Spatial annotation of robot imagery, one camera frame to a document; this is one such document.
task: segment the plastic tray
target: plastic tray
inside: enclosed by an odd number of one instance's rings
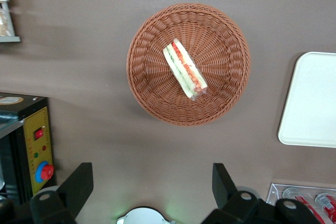
[[[321,188],[321,187],[309,187],[309,186],[294,186],[294,185],[282,185],[282,184],[271,184],[271,188],[268,193],[266,200],[267,204],[275,206],[275,203],[282,199],[282,193],[289,187],[295,187],[299,192],[304,196],[305,200],[316,210],[316,212],[322,217],[325,221],[325,224],[332,224],[328,216],[322,212],[320,208],[315,205],[315,198],[320,193],[328,193],[334,198],[336,198],[336,189],[331,188]]]
[[[289,145],[336,147],[336,54],[308,52],[296,63],[278,133]]]

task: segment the woven basket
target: woven basket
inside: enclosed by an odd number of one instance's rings
[[[208,83],[190,100],[170,71],[162,49],[177,38]],[[177,4],[150,17],[136,33],[127,57],[128,82],[140,105],[168,123],[208,123],[238,101],[249,76],[250,56],[238,26],[202,4]]]

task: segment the gray surface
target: gray surface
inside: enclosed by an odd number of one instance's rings
[[[126,56],[141,24],[175,3],[229,15],[251,52],[242,98],[208,125],[163,123],[136,102]],[[12,0],[20,44],[0,45],[0,89],[51,97],[59,180],[93,162],[95,189],[80,224],[111,223],[138,205],[177,223],[200,223],[215,208],[212,163],[266,198],[271,182],[335,183],[335,149],[277,139],[296,59],[336,51],[335,0]]]

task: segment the red switch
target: red switch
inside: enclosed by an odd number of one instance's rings
[[[53,165],[45,165],[41,172],[41,179],[48,180],[54,174],[54,166]]]
[[[35,133],[35,140],[38,140],[40,137],[43,137],[43,130],[42,128],[39,128]]]

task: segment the plastic container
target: plastic container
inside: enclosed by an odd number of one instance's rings
[[[315,198],[315,204],[336,224],[336,200],[330,194],[319,194]]]
[[[307,200],[304,198],[302,193],[295,188],[295,187],[289,187],[282,193],[282,197],[285,199],[295,199],[301,203],[303,203],[308,209],[315,215],[315,217],[319,220],[321,224],[326,224],[322,217],[315,211],[315,209],[307,202]]]
[[[286,189],[294,187],[299,191],[299,194],[315,209],[315,211],[322,217],[325,224],[332,224],[332,221],[328,218],[323,209],[317,206],[315,199],[321,193],[327,193],[336,199],[336,189],[328,187],[314,187],[314,186],[299,186],[299,185],[286,185],[271,183],[266,203],[272,206],[276,205],[276,202],[286,196]]]

